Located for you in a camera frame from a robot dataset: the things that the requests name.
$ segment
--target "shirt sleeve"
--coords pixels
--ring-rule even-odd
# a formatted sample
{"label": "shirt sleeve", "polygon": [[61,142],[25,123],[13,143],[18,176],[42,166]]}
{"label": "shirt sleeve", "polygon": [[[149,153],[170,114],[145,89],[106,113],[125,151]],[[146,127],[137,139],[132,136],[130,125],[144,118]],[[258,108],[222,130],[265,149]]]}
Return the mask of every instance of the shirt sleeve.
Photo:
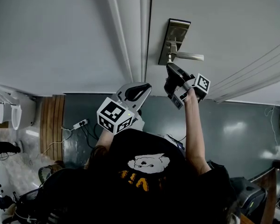
{"label": "shirt sleeve", "polygon": [[231,185],[227,170],[221,166],[198,177],[197,202],[204,209],[206,220],[224,223],[230,213],[237,210],[237,196]]}

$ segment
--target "door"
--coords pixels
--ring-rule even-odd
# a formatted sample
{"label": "door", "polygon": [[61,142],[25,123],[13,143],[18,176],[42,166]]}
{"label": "door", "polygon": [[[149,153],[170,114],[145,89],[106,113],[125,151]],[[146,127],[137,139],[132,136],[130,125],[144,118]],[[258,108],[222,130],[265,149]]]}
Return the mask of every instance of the door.
{"label": "door", "polygon": [[166,96],[167,71],[158,65],[169,18],[190,21],[180,51],[204,62],[176,58],[189,74],[211,81],[217,101],[280,77],[280,0],[152,0],[146,82]]}

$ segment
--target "white toilet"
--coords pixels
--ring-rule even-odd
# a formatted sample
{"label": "white toilet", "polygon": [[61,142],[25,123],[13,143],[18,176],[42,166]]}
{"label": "white toilet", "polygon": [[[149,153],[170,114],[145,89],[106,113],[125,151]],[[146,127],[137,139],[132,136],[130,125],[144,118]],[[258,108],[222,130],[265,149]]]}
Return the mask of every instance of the white toilet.
{"label": "white toilet", "polygon": [[31,126],[34,122],[36,103],[18,91],[7,94],[0,90],[0,121],[12,121],[14,130]]}

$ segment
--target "teal floor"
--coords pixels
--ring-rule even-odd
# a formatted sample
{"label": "teal floor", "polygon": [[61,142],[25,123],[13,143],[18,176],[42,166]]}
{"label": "teal floor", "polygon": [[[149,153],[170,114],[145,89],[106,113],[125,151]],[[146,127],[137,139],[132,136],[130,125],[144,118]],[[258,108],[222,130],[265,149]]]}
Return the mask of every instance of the teal floor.
{"label": "teal floor", "polygon": [[[96,124],[96,111],[109,95],[70,94],[66,96],[63,125],[66,128],[89,119],[91,126]],[[279,154],[276,151],[271,127],[271,113],[267,105],[223,102],[210,100],[199,103],[206,159],[225,165],[230,176],[253,178],[270,168],[272,160]],[[145,121],[144,131],[158,134],[171,134],[180,140],[185,136],[184,109],[177,110],[167,97],[149,97],[142,107]],[[280,144],[280,109],[274,109],[273,126],[277,142]],[[90,145],[96,140],[89,137]],[[64,143],[64,161],[71,166],[83,166],[91,148],[87,146],[84,133],[79,129]]]}

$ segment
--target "forearm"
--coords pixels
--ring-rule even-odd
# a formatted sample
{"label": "forearm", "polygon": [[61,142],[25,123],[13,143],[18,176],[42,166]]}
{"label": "forearm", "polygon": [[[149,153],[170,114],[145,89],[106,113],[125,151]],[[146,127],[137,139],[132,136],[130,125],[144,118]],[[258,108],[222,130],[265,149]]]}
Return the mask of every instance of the forearm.
{"label": "forearm", "polygon": [[198,101],[195,94],[190,95],[185,102],[186,111],[186,158],[199,174],[210,170],[205,161],[203,132],[199,116]]}
{"label": "forearm", "polygon": [[113,138],[114,138],[114,134],[112,134],[111,132],[106,131],[104,129],[102,131],[101,136],[98,139],[98,142],[97,142],[96,146],[102,145],[109,151],[109,148],[112,144]]}

